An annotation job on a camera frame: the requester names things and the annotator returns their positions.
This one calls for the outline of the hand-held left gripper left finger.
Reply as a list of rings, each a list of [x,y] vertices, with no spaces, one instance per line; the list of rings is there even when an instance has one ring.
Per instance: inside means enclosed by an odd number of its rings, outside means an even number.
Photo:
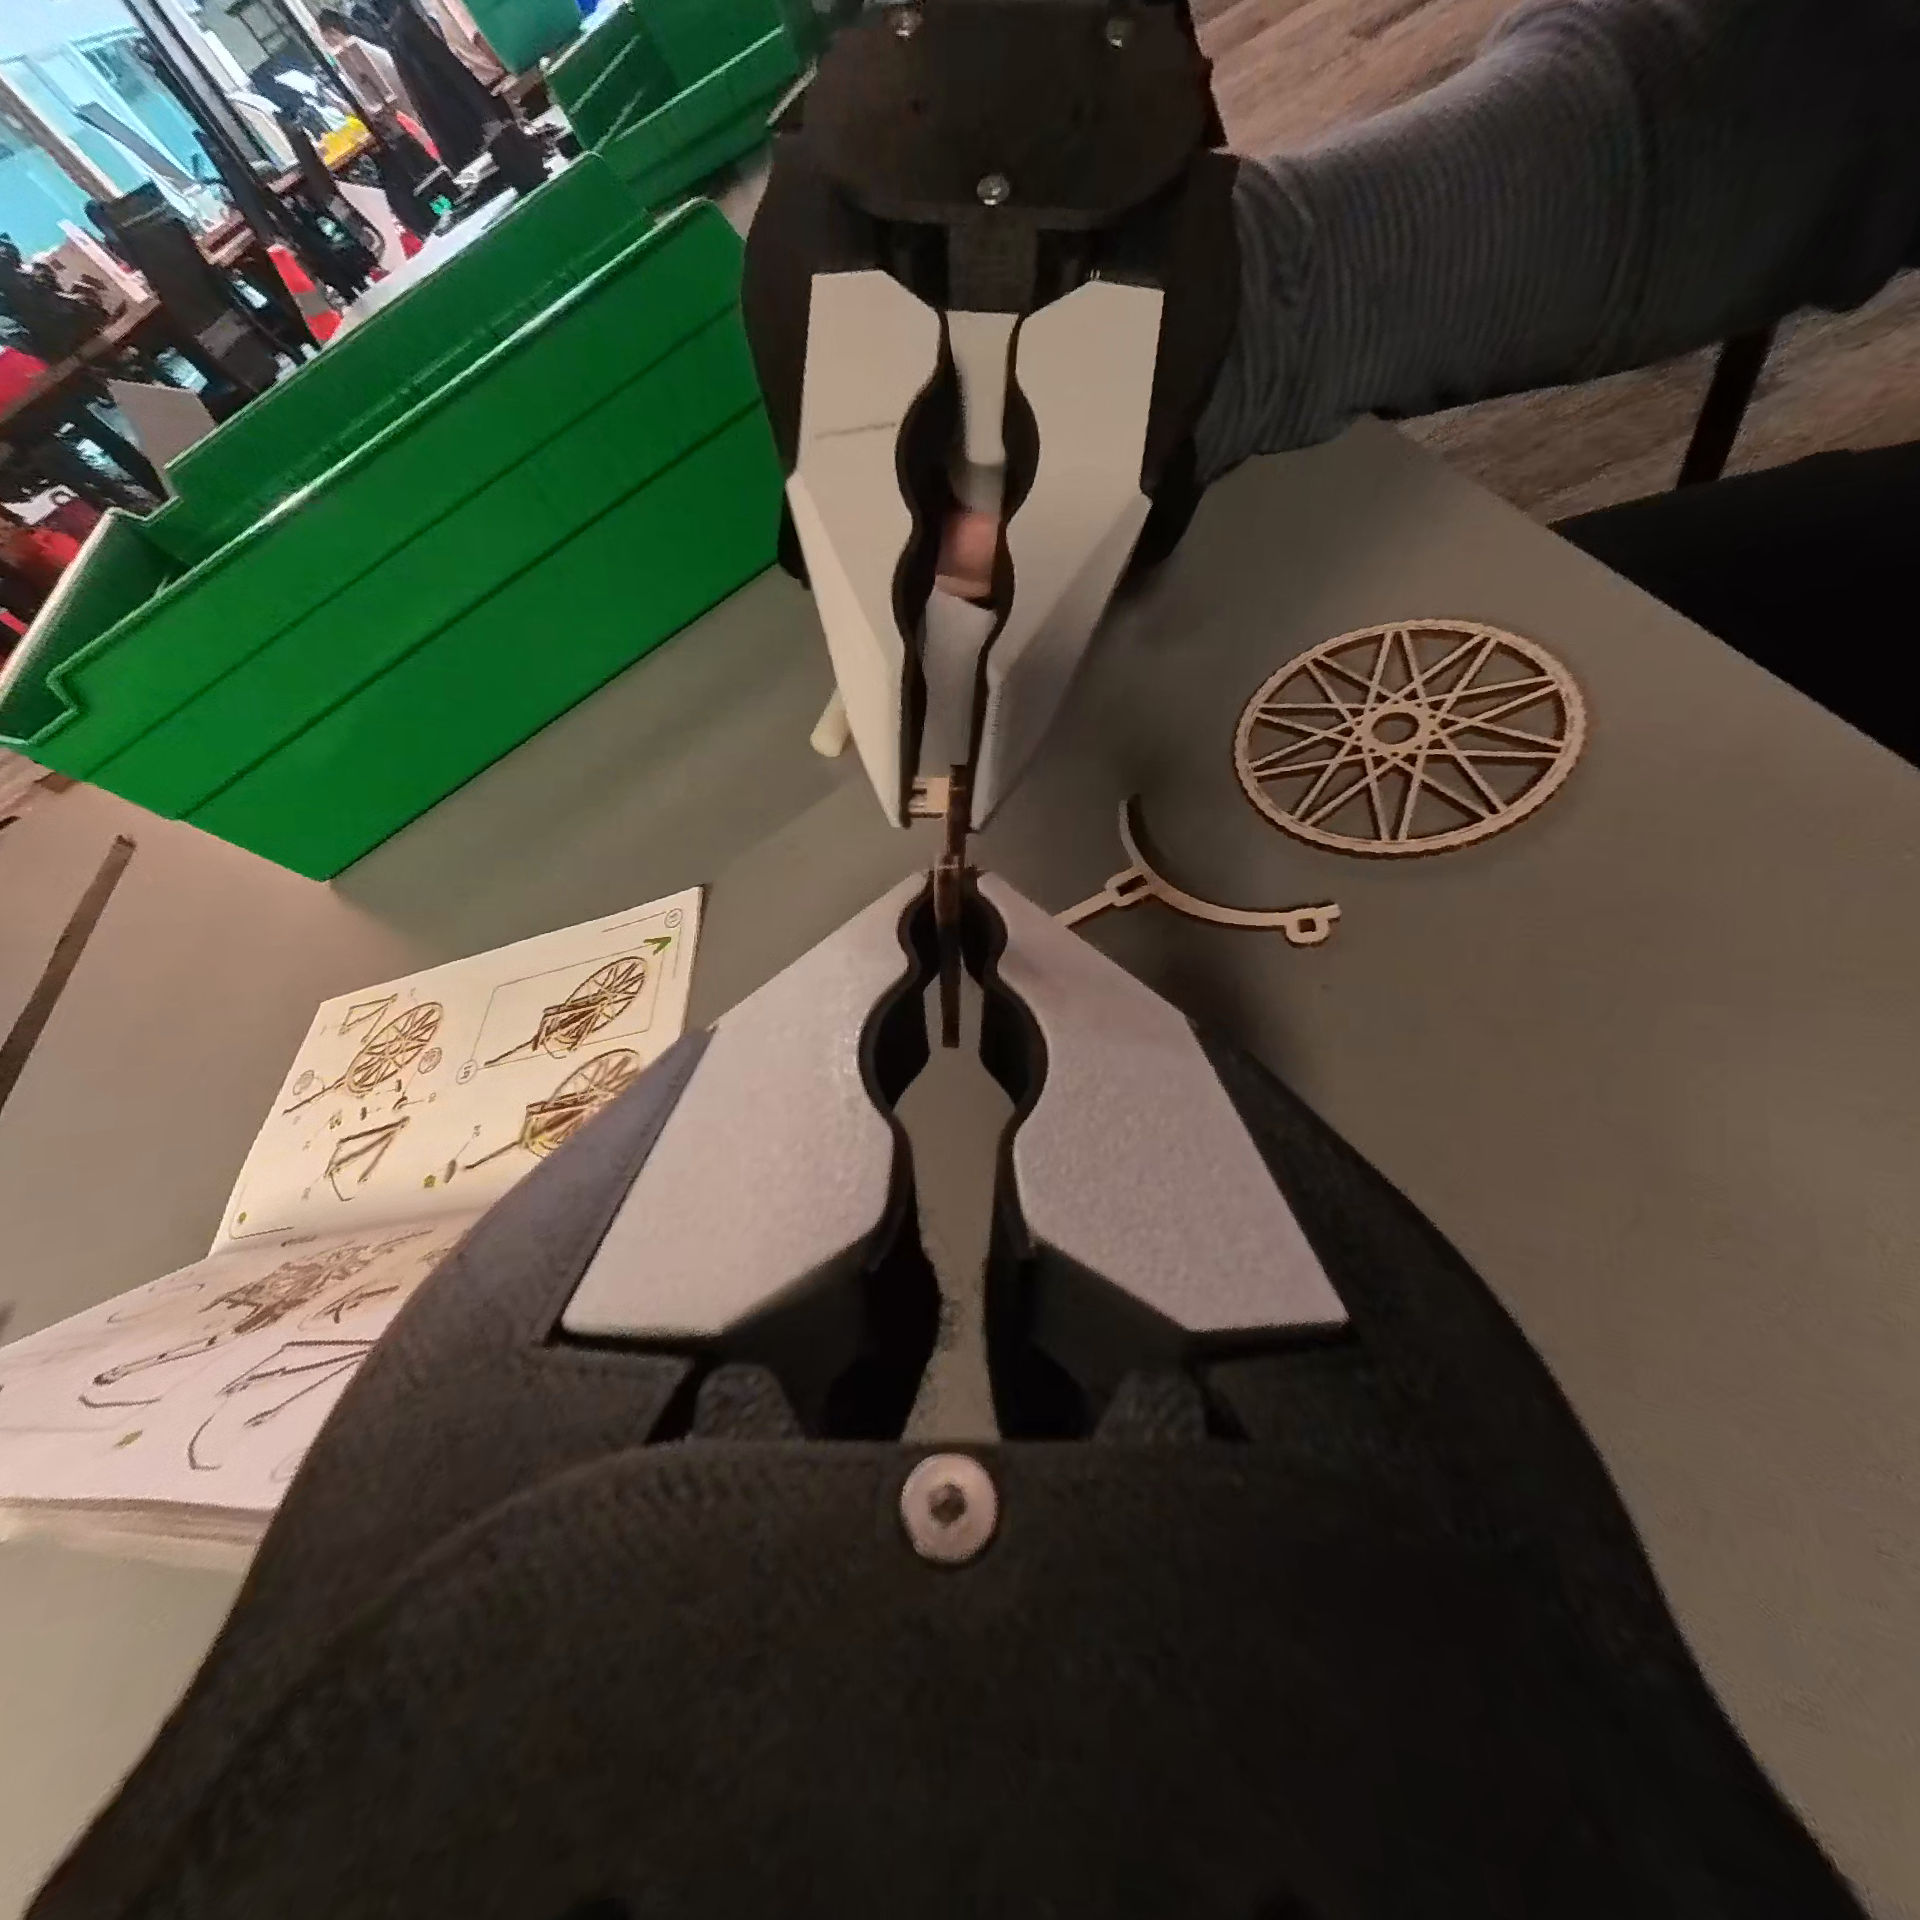
[[[755,1365],[804,1434],[902,1434],[942,1316],[895,1115],[928,1063],[928,897],[901,879],[668,1075],[564,1337]]]

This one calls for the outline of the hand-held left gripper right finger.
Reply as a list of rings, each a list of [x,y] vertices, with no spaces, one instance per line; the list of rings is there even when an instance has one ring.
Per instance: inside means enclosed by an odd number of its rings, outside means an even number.
[[[1085,1437],[1135,1377],[1351,1316],[1194,1021],[1007,879],[972,885],[996,1145],[982,1337],[1006,1437]]]

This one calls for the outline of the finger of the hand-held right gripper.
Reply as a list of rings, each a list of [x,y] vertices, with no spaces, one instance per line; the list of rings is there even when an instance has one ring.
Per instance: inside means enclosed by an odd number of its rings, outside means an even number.
[[[906,827],[922,765],[922,622],[938,513],[906,455],[944,371],[940,313],[888,275],[815,275],[783,497],[851,739]]]
[[[1014,330],[1037,465],[1006,524],[1012,604],[980,665],[974,831],[1037,756],[1144,529],[1160,321],[1160,287],[1085,281]]]

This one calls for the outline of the wooden fender arc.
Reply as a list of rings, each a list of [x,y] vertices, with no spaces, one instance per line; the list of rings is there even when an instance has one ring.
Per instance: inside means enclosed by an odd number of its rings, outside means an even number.
[[[1106,915],[1135,905],[1164,905],[1167,913],[1214,929],[1277,932],[1295,951],[1317,948],[1335,937],[1342,921],[1336,902],[1295,902],[1274,908],[1245,908],[1215,902],[1197,897],[1167,877],[1144,835],[1144,815],[1138,796],[1128,796],[1117,809],[1117,836],[1124,853],[1123,866],[1080,902],[1062,908],[1053,918],[1066,929],[1080,929]]]

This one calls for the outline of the wooden triangular frame part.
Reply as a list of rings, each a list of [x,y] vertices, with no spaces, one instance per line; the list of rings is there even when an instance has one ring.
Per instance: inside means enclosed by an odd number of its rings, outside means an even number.
[[[963,1037],[964,902],[970,875],[972,791],[970,767],[954,763],[950,809],[942,825],[940,854],[930,866],[932,918],[940,946],[942,1046],[957,1049]]]

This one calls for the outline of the wooden spoked wheel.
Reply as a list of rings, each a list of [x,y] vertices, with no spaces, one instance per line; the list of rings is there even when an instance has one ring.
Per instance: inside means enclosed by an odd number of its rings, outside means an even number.
[[[1277,665],[1238,710],[1231,767],[1243,797],[1302,845],[1440,858],[1546,807],[1586,739],[1582,691],[1541,643],[1405,618]]]

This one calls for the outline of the person's right forearm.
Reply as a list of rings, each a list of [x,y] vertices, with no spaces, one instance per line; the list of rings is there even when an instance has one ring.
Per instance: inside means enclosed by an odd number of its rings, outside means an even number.
[[[1875,298],[1916,266],[1917,5],[1526,5],[1420,99],[1243,161],[1231,210],[1204,483]]]

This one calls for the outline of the green plastic bin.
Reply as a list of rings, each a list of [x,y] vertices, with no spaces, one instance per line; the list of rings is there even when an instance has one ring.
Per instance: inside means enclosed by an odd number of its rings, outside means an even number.
[[[675,205],[763,147],[832,33],[835,5],[611,5],[544,82],[642,205]]]
[[[102,517],[5,750],[343,874],[774,563],[742,249],[572,163]]]

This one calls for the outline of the white instruction booklet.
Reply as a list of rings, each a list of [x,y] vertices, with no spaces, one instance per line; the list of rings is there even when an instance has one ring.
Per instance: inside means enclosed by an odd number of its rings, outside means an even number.
[[[459,1236],[680,1037],[704,901],[325,1001],[207,1254],[5,1349],[5,1535],[259,1538]]]

